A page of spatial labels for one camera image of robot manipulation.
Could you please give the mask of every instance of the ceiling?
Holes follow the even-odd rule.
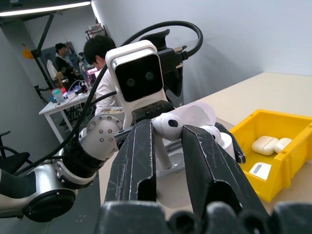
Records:
[[[87,0],[0,0],[0,12],[66,5],[83,1]],[[19,20],[21,21],[31,20],[41,16],[49,15],[50,13],[51,12],[34,13],[11,17],[0,17],[0,25],[13,23]]]

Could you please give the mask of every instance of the man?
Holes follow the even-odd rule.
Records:
[[[89,64],[94,65],[98,70],[101,70],[105,63],[105,56],[109,50],[115,49],[114,41],[106,36],[97,35],[94,38],[89,39],[83,49],[84,58]],[[108,70],[104,73],[104,76],[99,83],[96,91],[96,97],[115,91],[115,87]],[[112,107],[121,106],[121,103],[117,95],[110,96],[97,103],[96,115],[102,110]]]
[[[58,43],[55,45],[56,54],[55,54],[55,64],[59,72],[62,72],[65,77],[67,77],[70,81],[69,87],[73,82],[78,79],[82,79],[75,73],[75,68],[73,67],[73,63],[66,56],[67,48],[63,43]]]

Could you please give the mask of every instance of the airpods case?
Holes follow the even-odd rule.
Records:
[[[252,144],[252,149],[256,153],[268,156],[274,153],[274,147],[277,142],[278,139],[275,137],[261,136]]]
[[[291,142],[292,140],[289,138],[280,139],[274,147],[275,152],[280,153],[282,150]]]

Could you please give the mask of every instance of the wall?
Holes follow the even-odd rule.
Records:
[[[23,22],[15,22],[11,24],[6,24],[1,27],[3,33],[5,34],[7,40],[10,42],[12,49],[16,52],[17,58],[21,63],[26,76],[24,78],[28,78],[32,86],[39,85],[40,88],[47,88],[48,85],[45,82],[45,79],[34,59],[27,59],[22,55],[25,44],[28,47],[28,50],[34,50],[35,45],[30,38]],[[50,92],[42,92],[42,96],[49,100],[51,93]]]
[[[93,0],[93,6],[117,45],[161,21],[201,28],[203,46],[185,61],[186,103],[262,71],[312,75],[310,0]],[[167,45],[191,48],[195,39],[193,32],[172,27]]]
[[[59,142],[45,117],[38,114],[43,104],[1,29],[0,45],[0,132],[11,131],[3,143],[18,152],[29,152],[34,161]]]
[[[24,22],[36,47],[39,44],[48,18],[49,16],[44,16]],[[88,26],[95,23],[96,20],[91,6],[66,10],[61,12],[61,15],[55,14],[42,50],[54,47],[56,43],[65,43],[67,40],[72,42],[77,54],[82,52],[87,41],[85,31],[88,29]]]

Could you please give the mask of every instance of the white shirt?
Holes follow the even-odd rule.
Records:
[[[96,91],[96,98],[99,98],[100,96],[110,93],[112,91],[115,91],[115,86],[114,83],[112,81],[112,77],[111,74],[109,73],[108,70],[106,70],[106,72],[103,75],[102,80],[100,81],[98,87],[97,87],[97,91]],[[119,101],[119,98],[117,95],[112,95],[110,97],[107,97],[106,99],[99,101],[97,103],[97,109],[96,109],[96,113],[95,115],[97,115],[99,112],[101,112],[102,110],[108,108],[108,107],[112,107],[112,106],[121,106],[121,103]]]
[[[56,80],[56,76],[57,76],[57,70],[55,69],[55,67],[53,66],[53,63],[51,60],[48,59],[47,61],[47,69],[48,72],[50,74],[50,77],[52,80]]]

